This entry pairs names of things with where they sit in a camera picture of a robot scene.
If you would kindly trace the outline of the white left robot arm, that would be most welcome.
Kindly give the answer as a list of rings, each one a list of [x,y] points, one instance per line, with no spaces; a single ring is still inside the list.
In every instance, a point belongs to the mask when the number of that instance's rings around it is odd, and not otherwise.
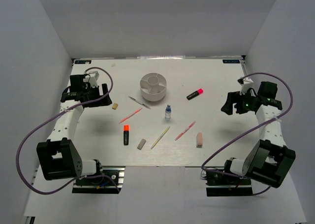
[[[93,184],[103,181],[104,172],[98,160],[84,160],[76,150],[73,139],[84,109],[112,104],[109,96],[97,102],[72,106],[101,97],[97,84],[99,73],[92,71],[70,76],[70,85],[63,91],[59,116],[53,131],[45,142],[38,143],[36,151],[46,180],[87,176]]]

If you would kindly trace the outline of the black highlighter pink cap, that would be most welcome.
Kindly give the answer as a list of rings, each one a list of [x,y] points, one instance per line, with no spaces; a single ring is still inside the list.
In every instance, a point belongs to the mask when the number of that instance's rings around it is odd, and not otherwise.
[[[200,88],[200,89],[196,90],[195,92],[191,93],[190,95],[188,95],[188,96],[187,96],[187,100],[191,100],[191,99],[193,99],[193,98],[199,96],[199,95],[202,94],[202,93],[203,93],[203,89]]]

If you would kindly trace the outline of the slim pink highlighter pen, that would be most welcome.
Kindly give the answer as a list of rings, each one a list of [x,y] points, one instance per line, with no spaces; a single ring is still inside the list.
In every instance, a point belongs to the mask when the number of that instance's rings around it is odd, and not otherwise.
[[[175,141],[177,141],[179,138],[181,138],[195,123],[196,123],[196,121],[192,122],[184,131],[182,131],[182,132],[175,138]]]

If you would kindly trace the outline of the black highlighter orange cap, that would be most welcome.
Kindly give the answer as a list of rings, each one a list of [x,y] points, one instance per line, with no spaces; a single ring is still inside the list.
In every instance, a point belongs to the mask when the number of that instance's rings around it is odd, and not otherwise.
[[[129,144],[129,125],[124,125],[123,136],[124,136],[124,145],[126,146]]]

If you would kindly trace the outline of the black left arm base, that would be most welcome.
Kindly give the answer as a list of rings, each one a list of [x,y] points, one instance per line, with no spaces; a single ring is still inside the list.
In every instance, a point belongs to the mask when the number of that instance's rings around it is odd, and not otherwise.
[[[124,183],[125,167],[103,166],[101,172],[102,177],[75,181],[72,193],[119,194]]]

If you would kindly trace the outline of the clear grey pen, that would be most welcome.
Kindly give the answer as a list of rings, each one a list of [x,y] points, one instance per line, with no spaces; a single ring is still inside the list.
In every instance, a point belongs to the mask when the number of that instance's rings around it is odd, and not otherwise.
[[[128,98],[130,98],[130,99],[133,100],[134,102],[136,102],[136,103],[142,105],[143,107],[145,107],[145,108],[147,108],[147,109],[151,109],[150,106],[148,106],[148,105],[142,103],[141,101],[139,101],[139,100],[137,100],[137,99],[135,99],[135,98],[133,98],[133,97],[131,97],[131,96],[128,96]]]

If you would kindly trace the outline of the small blue-capped clear bottle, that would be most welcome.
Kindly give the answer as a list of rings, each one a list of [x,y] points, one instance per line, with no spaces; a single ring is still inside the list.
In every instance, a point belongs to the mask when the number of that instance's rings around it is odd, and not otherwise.
[[[171,105],[170,104],[166,106],[164,118],[166,121],[169,121],[171,119]]]

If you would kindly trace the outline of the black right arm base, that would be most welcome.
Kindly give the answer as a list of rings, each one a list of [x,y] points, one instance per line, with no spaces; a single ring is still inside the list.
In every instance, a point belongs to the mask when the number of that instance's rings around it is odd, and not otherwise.
[[[206,181],[207,197],[253,195],[250,179],[240,179],[204,170],[201,171],[201,179]]]

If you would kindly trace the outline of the slim orange-red highlighter pen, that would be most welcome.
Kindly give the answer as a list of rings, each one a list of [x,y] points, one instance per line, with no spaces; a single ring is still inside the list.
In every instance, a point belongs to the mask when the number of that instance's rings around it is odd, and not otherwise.
[[[142,108],[138,108],[137,110],[135,110],[134,112],[132,112],[130,115],[126,116],[125,118],[121,119],[119,124],[125,122],[126,120],[128,120],[130,117],[134,116],[135,114],[137,114],[138,112],[140,112],[142,110]]]

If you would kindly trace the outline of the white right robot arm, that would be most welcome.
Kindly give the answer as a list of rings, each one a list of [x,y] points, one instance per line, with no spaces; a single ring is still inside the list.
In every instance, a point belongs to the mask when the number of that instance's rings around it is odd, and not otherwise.
[[[241,89],[229,92],[221,111],[227,115],[254,112],[259,128],[259,140],[244,159],[230,158],[225,162],[223,180],[234,184],[240,176],[278,188],[291,168],[296,153],[284,141],[279,116],[282,103],[276,100],[277,84],[261,82],[257,93],[253,81],[246,77],[238,81]]]

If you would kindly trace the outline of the slim yellow highlighter pen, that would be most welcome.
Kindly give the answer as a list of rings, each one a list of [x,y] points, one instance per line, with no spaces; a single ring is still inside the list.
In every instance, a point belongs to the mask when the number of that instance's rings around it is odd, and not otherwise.
[[[169,131],[170,126],[168,126],[163,133],[158,137],[158,139],[153,143],[153,145],[151,146],[151,150],[158,144],[158,142],[164,137],[164,135]]]

